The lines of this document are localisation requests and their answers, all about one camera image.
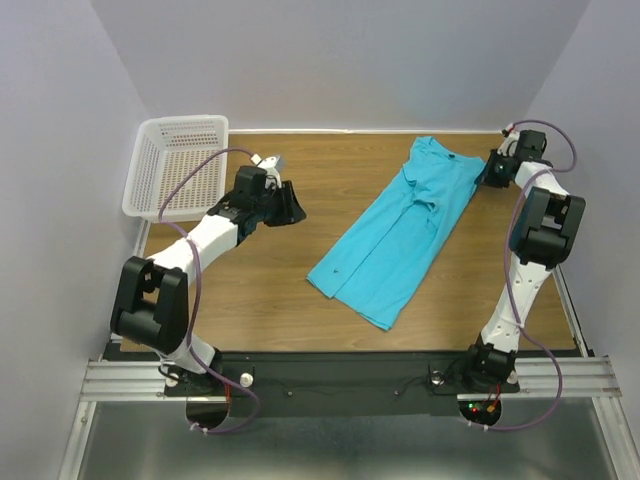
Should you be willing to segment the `turquoise blue t shirt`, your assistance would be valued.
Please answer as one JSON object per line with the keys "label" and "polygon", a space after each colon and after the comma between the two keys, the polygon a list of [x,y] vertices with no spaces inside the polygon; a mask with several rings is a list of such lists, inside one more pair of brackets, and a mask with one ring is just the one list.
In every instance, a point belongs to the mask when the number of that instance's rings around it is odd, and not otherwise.
{"label": "turquoise blue t shirt", "polygon": [[389,185],[309,272],[308,281],[387,331],[416,293],[485,167],[417,138]]}

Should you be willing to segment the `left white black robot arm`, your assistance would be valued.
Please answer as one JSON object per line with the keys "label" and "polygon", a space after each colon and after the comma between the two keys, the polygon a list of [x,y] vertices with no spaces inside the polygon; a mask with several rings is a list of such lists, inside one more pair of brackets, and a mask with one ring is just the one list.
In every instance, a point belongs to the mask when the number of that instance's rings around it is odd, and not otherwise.
{"label": "left white black robot arm", "polygon": [[271,169],[242,166],[233,188],[211,207],[191,231],[162,220],[181,238],[150,257],[130,257],[123,265],[110,320],[110,330],[154,350],[161,358],[196,375],[246,392],[224,377],[219,350],[194,334],[202,296],[202,273],[215,260],[239,246],[260,224],[268,227],[303,221],[290,180]]}

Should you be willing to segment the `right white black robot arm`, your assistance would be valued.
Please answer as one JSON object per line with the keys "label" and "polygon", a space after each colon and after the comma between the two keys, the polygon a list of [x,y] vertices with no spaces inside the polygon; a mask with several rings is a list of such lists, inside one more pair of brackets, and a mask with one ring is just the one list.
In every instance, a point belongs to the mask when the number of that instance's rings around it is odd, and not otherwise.
{"label": "right white black robot arm", "polygon": [[570,255],[586,200],[570,194],[544,158],[546,134],[508,125],[490,152],[476,184],[521,189],[503,251],[505,286],[487,324],[466,355],[462,380],[475,391],[515,380],[515,362],[526,319],[552,271]]}

